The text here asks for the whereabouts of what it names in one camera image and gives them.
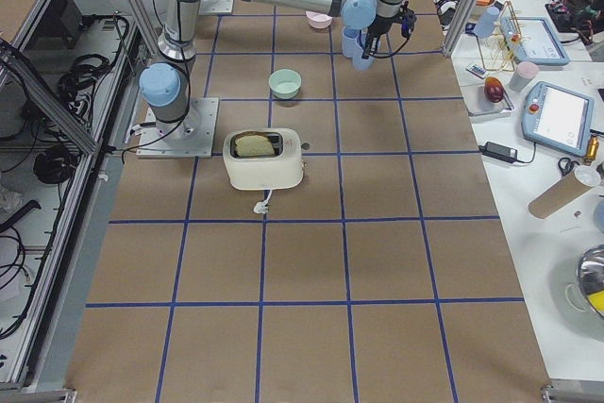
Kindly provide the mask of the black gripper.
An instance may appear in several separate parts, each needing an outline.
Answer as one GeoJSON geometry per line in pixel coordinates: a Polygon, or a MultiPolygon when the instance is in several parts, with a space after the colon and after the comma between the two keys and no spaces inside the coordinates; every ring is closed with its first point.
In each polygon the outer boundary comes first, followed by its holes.
{"type": "Polygon", "coordinates": [[[365,35],[362,36],[362,59],[374,58],[380,46],[380,37],[387,34],[394,24],[401,27],[401,36],[409,39],[415,29],[416,14],[409,8],[408,2],[398,6],[391,16],[377,15],[365,35]]]}

